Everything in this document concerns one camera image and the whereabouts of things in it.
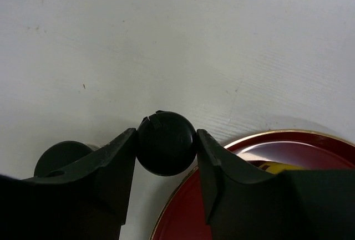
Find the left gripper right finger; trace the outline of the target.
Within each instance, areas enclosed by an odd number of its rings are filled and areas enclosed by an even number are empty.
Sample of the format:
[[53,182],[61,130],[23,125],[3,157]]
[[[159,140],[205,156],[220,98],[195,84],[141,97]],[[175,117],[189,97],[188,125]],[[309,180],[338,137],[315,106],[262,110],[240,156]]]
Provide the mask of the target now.
[[213,239],[353,239],[354,169],[272,174],[197,131],[205,222]]

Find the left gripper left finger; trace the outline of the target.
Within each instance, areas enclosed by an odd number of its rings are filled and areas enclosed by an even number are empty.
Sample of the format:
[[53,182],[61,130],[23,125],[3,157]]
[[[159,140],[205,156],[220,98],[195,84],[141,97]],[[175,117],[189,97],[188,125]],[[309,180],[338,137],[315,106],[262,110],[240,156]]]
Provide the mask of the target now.
[[2,239],[118,239],[126,222],[137,131],[44,177],[1,176]]

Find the small black cap bottle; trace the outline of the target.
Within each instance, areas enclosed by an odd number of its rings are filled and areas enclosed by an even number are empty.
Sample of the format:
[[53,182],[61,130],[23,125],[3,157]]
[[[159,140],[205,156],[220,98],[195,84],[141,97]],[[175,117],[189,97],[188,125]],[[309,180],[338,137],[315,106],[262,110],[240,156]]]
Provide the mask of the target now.
[[59,142],[41,155],[34,169],[34,177],[47,177],[51,172],[80,160],[98,148],[71,140]]
[[175,176],[185,171],[196,156],[196,130],[182,115],[158,110],[143,118],[138,127],[140,148],[136,157],[149,172]]

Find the yellow label brown bottle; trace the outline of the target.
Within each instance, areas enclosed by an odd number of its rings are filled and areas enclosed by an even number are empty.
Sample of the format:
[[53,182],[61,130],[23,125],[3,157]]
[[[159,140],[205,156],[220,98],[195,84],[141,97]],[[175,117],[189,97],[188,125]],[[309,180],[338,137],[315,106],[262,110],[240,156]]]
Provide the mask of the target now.
[[272,161],[250,161],[250,164],[274,175],[286,170],[304,170],[302,167]]

